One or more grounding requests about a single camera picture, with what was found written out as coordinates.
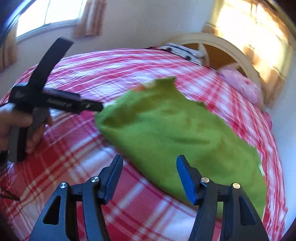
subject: green fabric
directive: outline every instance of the green fabric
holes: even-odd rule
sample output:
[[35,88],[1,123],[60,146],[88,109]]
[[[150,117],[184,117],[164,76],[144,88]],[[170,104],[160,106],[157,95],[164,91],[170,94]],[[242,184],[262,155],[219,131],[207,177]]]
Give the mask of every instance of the green fabric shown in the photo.
[[[257,150],[203,102],[187,100],[174,80],[155,80],[152,88],[128,91],[97,114],[100,132],[148,180],[177,199],[189,203],[176,169],[176,158],[183,154],[215,183],[240,183],[262,217],[267,188]],[[219,203],[218,217],[222,211]]]

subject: curtain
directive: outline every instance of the curtain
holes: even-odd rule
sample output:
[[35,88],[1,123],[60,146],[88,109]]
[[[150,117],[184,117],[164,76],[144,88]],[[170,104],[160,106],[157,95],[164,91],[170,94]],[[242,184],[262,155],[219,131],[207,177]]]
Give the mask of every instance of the curtain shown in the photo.
[[78,18],[74,36],[100,36],[107,0],[85,0],[84,6]]
[[10,30],[6,40],[0,47],[0,71],[17,60],[17,24]]
[[226,39],[253,63],[262,81],[264,104],[278,99],[293,55],[292,35],[263,1],[215,0],[203,32]]

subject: human hand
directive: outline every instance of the human hand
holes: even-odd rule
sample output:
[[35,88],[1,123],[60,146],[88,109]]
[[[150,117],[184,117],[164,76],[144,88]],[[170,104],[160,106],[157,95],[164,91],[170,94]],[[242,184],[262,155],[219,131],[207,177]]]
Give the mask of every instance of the human hand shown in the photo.
[[[33,118],[31,115],[14,110],[14,105],[8,103],[0,107],[0,151],[8,150],[9,132],[11,126],[28,127],[32,124]],[[37,128],[33,136],[27,141],[26,152],[32,153],[38,146],[45,132],[45,125],[52,126],[52,118],[49,116],[44,124]]]

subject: bed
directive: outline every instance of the bed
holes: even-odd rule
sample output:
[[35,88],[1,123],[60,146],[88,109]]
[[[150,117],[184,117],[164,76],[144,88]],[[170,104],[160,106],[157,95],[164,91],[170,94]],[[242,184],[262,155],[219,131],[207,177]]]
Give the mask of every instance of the bed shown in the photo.
[[[17,83],[27,82],[34,69],[26,71]],[[46,86],[108,103],[139,83],[172,75],[186,98],[203,101],[209,111],[258,150],[268,187],[262,221],[270,240],[280,240],[287,209],[275,140],[261,111],[215,70],[161,50],[118,49],[62,59]],[[0,177],[0,186],[20,197],[20,202],[1,199],[0,209],[22,241],[29,239],[43,207],[61,182],[85,182],[118,154],[95,126],[93,113],[51,110],[51,115],[54,126],[47,128],[37,151],[22,163],[9,163]],[[127,158],[124,160],[114,198],[103,207],[111,240],[188,240],[196,210],[163,193]],[[80,240],[86,240],[80,204],[77,213]],[[213,240],[219,240],[220,230],[221,221],[217,220]]]

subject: white wall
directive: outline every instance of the white wall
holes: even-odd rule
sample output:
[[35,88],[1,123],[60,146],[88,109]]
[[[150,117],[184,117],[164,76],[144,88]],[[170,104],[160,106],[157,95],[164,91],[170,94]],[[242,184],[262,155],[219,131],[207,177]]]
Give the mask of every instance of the white wall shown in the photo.
[[287,230],[296,217],[296,51],[283,92],[271,110],[273,135],[284,171],[288,213]]
[[[199,32],[213,0],[108,0],[103,34],[75,39],[66,56],[116,48],[159,45],[180,33]],[[37,64],[51,44],[63,36],[72,39],[73,27],[55,29],[18,44],[18,61],[0,73],[0,98],[20,75]]]

